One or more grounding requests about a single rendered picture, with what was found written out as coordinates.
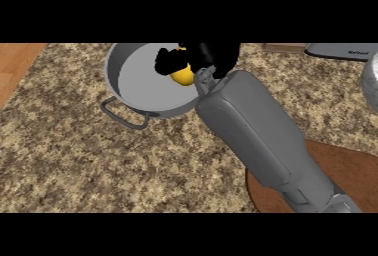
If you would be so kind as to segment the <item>pale grey rounded appliance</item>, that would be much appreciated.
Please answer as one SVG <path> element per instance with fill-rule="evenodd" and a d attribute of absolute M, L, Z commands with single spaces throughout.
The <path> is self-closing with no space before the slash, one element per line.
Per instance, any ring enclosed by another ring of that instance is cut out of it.
<path fill-rule="evenodd" d="M 363 67 L 362 90 L 366 102 L 372 109 L 378 112 L 378 52 Z"/>

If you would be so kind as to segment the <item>brown wooden cutting board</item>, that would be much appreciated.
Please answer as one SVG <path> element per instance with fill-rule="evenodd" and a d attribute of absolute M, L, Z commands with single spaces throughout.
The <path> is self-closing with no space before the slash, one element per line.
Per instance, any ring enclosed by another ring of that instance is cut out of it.
<path fill-rule="evenodd" d="M 378 157 L 312 140 L 307 141 L 307 150 L 360 210 L 365 213 L 378 213 Z M 245 183 L 260 213 L 293 213 L 279 193 L 260 185 L 250 171 L 245 174 Z"/>

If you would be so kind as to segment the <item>grey flat appliance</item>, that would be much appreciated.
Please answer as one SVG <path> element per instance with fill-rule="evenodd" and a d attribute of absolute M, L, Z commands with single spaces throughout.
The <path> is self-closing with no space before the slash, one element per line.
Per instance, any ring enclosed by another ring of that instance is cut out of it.
<path fill-rule="evenodd" d="M 321 58 L 368 61 L 378 52 L 378 43 L 309 43 L 304 52 Z"/>

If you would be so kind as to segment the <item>yellow lemon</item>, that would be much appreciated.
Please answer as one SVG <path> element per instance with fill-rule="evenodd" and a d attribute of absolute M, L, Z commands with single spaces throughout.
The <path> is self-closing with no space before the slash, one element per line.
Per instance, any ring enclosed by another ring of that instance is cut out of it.
<path fill-rule="evenodd" d="M 188 62 L 186 49 L 177 47 L 174 50 L 174 59 L 171 60 L 174 70 L 170 73 L 173 81 L 182 86 L 194 84 L 194 72 Z"/>

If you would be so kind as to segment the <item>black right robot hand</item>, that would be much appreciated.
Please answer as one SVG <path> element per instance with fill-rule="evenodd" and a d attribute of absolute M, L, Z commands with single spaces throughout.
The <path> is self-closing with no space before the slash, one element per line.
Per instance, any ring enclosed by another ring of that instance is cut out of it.
<path fill-rule="evenodd" d="M 236 65 L 241 43 L 180 43 L 179 46 L 183 49 L 160 49 L 155 57 L 157 73 L 167 76 L 186 67 L 197 73 L 200 69 L 214 66 L 213 77 L 222 79 Z"/>

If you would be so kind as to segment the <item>grey metal pot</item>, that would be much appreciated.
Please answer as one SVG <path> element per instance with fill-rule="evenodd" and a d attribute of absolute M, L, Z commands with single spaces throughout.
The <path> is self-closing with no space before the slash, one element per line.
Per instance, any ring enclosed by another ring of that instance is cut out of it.
<path fill-rule="evenodd" d="M 177 43 L 115 43 L 109 48 L 105 81 L 114 96 L 101 103 L 101 109 L 130 129 L 145 129 L 151 118 L 173 118 L 197 105 L 195 86 L 182 86 L 155 71 L 158 50 L 177 47 Z M 132 124 L 106 108 L 115 99 L 145 117 L 140 125 Z"/>

